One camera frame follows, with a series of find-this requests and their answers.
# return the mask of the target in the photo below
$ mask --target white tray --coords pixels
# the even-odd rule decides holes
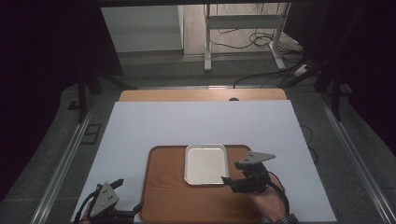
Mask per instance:
[[[225,146],[202,144],[186,148],[184,179],[187,183],[223,184],[222,176],[230,176]]]

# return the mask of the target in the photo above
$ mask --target white wall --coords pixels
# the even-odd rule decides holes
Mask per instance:
[[[182,49],[178,6],[103,7],[117,52]]]

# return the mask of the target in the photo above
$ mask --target wooden board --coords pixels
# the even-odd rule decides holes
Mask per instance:
[[[287,100],[281,89],[216,89],[216,90],[142,90],[123,91],[120,102],[189,102],[189,101]]]
[[[226,146],[230,177],[244,178],[233,163],[249,151]],[[252,223],[262,219],[254,203],[229,186],[193,186],[184,180],[186,146],[155,147],[148,156],[140,218],[145,223]]]

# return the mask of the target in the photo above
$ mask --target white tabletop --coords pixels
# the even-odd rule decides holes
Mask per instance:
[[[246,145],[275,154],[264,165],[286,187],[290,212],[301,222],[336,221],[287,100],[116,103],[77,210],[97,184],[120,178],[116,208],[132,210],[141,199],[149,151],[191,144]]]

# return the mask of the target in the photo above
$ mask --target brown tray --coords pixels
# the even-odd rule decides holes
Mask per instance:
[[[226,146],[230,177],[244,178],[233,163],[250,149]],[[184,180],[186,146],[155,147],[148,155],[140,218],[147,223],[251,223],[262,215],[244,194],[229,186],[193,186]]]

